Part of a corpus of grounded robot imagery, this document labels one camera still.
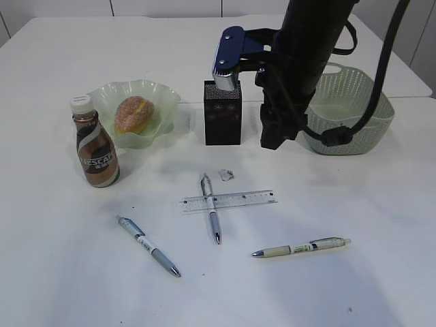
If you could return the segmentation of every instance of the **ruler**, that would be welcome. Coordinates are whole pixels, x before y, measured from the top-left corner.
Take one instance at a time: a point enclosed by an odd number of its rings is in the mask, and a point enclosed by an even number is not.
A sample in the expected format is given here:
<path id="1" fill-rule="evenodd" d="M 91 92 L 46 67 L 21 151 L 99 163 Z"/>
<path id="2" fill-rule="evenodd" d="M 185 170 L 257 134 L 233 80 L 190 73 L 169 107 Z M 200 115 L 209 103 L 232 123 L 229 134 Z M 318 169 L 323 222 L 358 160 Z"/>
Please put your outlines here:
<path id="1" fill-rule="evenodd" d="M 216 209 L 236 208 L 237 206 L 252 206 L 254 204 L 277 203 L 272 190 L 254 191 L 244 193 L 230 193 L 213 195 L 213 204 Z M 205 196 L 183 198 L 179 204 L 183 213 L 195 213 L 213 209 L 209 207 Z"/>

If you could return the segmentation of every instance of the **white table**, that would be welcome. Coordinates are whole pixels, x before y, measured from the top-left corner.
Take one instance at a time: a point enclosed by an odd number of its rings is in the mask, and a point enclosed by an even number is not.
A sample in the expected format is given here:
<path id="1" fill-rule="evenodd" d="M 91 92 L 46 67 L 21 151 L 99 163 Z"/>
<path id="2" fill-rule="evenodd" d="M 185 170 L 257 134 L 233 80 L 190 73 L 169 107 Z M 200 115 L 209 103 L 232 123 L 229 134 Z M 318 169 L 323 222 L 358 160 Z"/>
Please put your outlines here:
<path id="1" fill-rule="evenodd" d="M 206 147 L 201 104 L 184 104 L 173 134 L 118 151 L 121 177 L 106 189 L 84 181 L 66 99 L 55 106 L 23 89 L 6 101 L 29 106 L 0 121 L 1 326 L 434 325 L 436 100 L 392 99 L 385 138 L 353 157 L 317 155 L 304 138 L 260 148 L 259 103 L 244 104 L 241 146 Z M 222 168 L 236 178 L 221 182 Z M 271 188 L 279 203 L 219 211 L 216 245 L 205 215 L 176 207 L 200 194 L 203 172 L 216 193 Z M 117 213 L 149 233 L 181 279 L 129 239 Z M 329 236 L 353 243 L 249 256 Z"/>
<path id="2" fill-rule="evenodd" d="M 358 48 L 331 61 L 375 76 L 380 39 L 355 16 Z M 178 91 L 184 102 L 203 101 L 203 80 L 211 70 L 223 30 L 278 29 L 282 15 L 229 18 L 82 17 L 36 18 L 0 48 L 0 99 L 22 87 L 25 93 L 52 91 L 62 102 L 107 82 L 148 78 Z M 343 32 L 338 46 L 349 47 Z M 262 101 L 254 73 L 240 75 L 244 101 Z M 388 97 L 428 97 L 431 90 L 396 55 L 391 58 L 384 92 Z"/>

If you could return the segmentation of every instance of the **bread roll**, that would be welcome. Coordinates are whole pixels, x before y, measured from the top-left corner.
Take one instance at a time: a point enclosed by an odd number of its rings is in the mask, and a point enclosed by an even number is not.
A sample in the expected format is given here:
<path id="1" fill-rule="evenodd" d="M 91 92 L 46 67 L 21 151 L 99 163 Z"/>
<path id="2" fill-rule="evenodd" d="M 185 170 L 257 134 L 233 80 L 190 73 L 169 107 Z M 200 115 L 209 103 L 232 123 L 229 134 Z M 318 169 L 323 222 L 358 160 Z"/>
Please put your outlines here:
<path id="1" fill-rule="evenodd" d="M 128 97 L 120 103 L 115 114 L 115 134 L 139 134 L 150 122 L 155 105 L 143 97 Z"/>

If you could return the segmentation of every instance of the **white wall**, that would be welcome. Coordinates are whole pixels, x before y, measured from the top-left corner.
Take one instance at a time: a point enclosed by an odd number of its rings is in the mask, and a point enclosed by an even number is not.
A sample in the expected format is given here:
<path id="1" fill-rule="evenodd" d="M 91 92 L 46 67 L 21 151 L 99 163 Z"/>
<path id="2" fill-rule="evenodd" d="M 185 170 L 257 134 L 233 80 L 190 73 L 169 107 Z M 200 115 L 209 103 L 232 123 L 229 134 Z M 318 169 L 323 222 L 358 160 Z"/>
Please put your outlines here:
<path id="1" fill-rule="evenodd" d="M 411 68 L 427 83 L 436 97 L 436 6 L 411 63 Z"/>
<path id="2" fill-rule="evenodd" d="M 284 14 L 289 0 L 223 0 L 223 16 Z"/>
<path id="3" fill-rule="evenodd" d="M 221 0 L 112 0 L 112 5 L 115 16 L 221 16 Z"/>
<path id="4" fill-rule="evenodd" d="M 394 52 L 410 65 L 435 0 L 411 0 L 394 44 Z M 353 13 L 384 39 L 398 0 L 360 0 Z"/>
<path id="5" fill-rule="evenodd" d="M 0 12 L 0 47 L 4 45 L 4 43 L 6 43 L 8 40 L 9 40 L 9 35 L 7 34 L 6 27 L 1 19 L 1 12 Z"/>
<path id="6" fill-rule="evenodd" d="M 111 16 L 109 0 L 0 0 L 11 35 L 34 17 Z"/>

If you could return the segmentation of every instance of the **pen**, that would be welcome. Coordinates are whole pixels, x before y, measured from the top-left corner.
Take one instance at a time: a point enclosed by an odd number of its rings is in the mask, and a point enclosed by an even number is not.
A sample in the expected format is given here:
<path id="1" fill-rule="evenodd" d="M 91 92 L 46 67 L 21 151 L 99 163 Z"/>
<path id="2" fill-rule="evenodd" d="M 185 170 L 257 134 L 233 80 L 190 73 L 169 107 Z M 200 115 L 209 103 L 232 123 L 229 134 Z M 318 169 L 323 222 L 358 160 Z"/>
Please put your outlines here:
<path id="1" fill-rule="evenodd" d="M 256 251 L 252 253 L 251 256 L 255 258 L 277 257 L 278 255 L 288 255 L 308 251 L 331 249 L 333 247 L 343 247 L 351 242 L 352 240 L 349 238 L 329 237 L 322 238 L 320 240 L 312 240 L 309 242 L 309 244 L 300 245 L 298 247 L 290 247 L 289 245 L 284 247 L 272 247 L 270 249 Z"/>
<path id="2" fill-rule="evenodd" d="M 203 178 L 201 181 L 203 196 L 206 196 L 206 201 L 209 208 L 209 221 L 211 222 L 212 234 L 215 237 L 215 240 L 218 244 L 221 243 L 221 228 L 219 227 L 219 220 L 217 210 L 215 209 L 215 203 L 213 203 L 212 196 L 212 185 L 209 176 L 206 173 L 203 174 Z"/>
<path id="3" fill-rule="evenodd" d="M 116 220 L 124 230 L 138 241 L 157 262 L 161 264 L 171 275 L 180 277 L 176 266 L 145 236 L 145 233 L 128 218 L 116 216 Z"/>

